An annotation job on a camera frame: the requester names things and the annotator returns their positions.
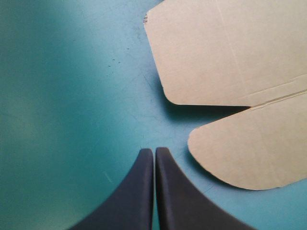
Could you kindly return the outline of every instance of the scratch mark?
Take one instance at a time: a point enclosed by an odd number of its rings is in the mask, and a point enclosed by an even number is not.
[[[111,180],[111,178],[109,177],[109,175],[106,173],[106,171],[104,171],[104,175],[106,176],[107,180],[113,184],[113,181]]]
[[[145,78],[145,81],[147,82],[147,84],[149,85],[149,87],[151,88],[152,91],[154,91],[152,85],[149,83],[149,81],[147,80],[147,78],[145,77],[145,75],[142,73],[143,77]]]

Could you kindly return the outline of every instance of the teal table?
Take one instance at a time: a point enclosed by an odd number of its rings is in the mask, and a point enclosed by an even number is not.
[[[1,230],[70,227],[114,191],[140,148],[158,146],[237,218],[261,230],[307,229],[307,180],[238,189],[189,154],[192,129],[243,108],[165,99],[142,24],[158,3],[0,1]]]

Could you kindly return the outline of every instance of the black plastic piece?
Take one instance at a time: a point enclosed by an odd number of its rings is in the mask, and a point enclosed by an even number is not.
[[[167,148],[156,150],[156,195],[160,230],[252,230],[188,180]]]
[[[154,163],[150,149],[142,149],[114,193],[70,230],[151,230]]]

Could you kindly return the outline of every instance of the cardboard piece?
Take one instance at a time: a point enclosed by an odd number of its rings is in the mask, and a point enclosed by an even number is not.
[[[166,97],[250,109],[195,129],[218,178],[267,189],[307,177],[307,2],[165,0],[144,26]]]

